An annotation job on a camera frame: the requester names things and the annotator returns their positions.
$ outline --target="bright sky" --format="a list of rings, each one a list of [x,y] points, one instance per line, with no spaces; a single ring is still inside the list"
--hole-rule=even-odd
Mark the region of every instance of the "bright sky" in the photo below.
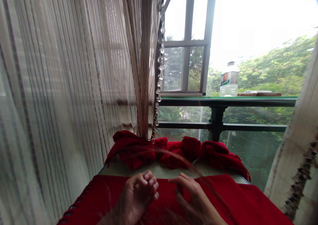
[[[184,37],[186,0],[171,0],[166,36]],[[204,38],[207,0],[194,0],[192,34]],[[222,70],[238,57],[249,58],[280,47],[298,36],[317,32],[316,0],[216,0],[210,62]]]

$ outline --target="window frame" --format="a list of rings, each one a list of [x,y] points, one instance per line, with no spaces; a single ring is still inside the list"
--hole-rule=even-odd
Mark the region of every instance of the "window frame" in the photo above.
[[[194,0],[186,0],[185,7],[185,35],[184,40],[165,41],[165,48],[183,47],[184,60],[182,66],[181,90],[178,91],[162,91],[161,96],[205,96],[207,77],[209,70],[209,59],[211,50],[212,26],[214,18],[216,0],[208,0],[205,20],[204,39],[191,40]],[[169,6],[170,0],[166,0],[164,9]],[[201,78],[199,91],[188,91],[189,68],[190,68],[190,48],[195,46],[203,47]]]

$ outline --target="metal post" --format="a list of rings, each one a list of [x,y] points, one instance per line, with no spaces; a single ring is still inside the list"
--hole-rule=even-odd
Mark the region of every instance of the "metal post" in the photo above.
[[[211,119],[212,128],[209,131],[208,139],[210,141],[219,141],[220,134],[223,131],[223,113],[227,107],[212,107]]]

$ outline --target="red cloth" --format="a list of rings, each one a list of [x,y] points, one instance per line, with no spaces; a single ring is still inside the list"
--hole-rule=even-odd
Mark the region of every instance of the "red cloth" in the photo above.
[[[248,170],[242,164],[240,157],[230,153],[222,142],[205,141],[202,144],[196,138],[185,136],[181,142],[168,142],[166,137],[158,138],[155,144],[152,141],[145,141],[129,131],[119,131],[113,136],[114,146],[110,150],[105,164],[111,158],[119,156],[131,170],[134,170],[147,161],[154,161],[156,158],[171,169],[188,168],[187,164],[179,158],[163,153],[161,150],[169,151],[192,162],[202,157],[209,160],[210,165],[220,169],[232,169],[251,181]]]
[[[96,175],[81,196],[65,212],[59,223],[97,224],[116,203],[128,178]],[[222,218],[232,224],[292,224],[285,215],[254,185],[239,185],[229,175],[195,179]],[[178,224],[174,215],[186,217],[176,201],[175,185],[158,179],[159,199],[154,201],[141,219],[143,224]]]

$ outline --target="beige curtain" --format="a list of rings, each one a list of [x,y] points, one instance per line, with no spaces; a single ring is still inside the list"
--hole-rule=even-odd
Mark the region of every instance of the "beige curtain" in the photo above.
[[[291,197],[291,185],[295,183],[292,178],[304,163],[303,155],[315,142],[318,142],[318,41],[265,189],[265,194],[282,212],[286,211],[285,201]],[[295,224],[318,224],[318,169],[315,163],[311,163],[310,176],[311,180],[306,181],[303,190],[304,197],[298,205]]]
[[[149,139],[159,0],[1,0],[0,224],[56,223],[116,131]]]

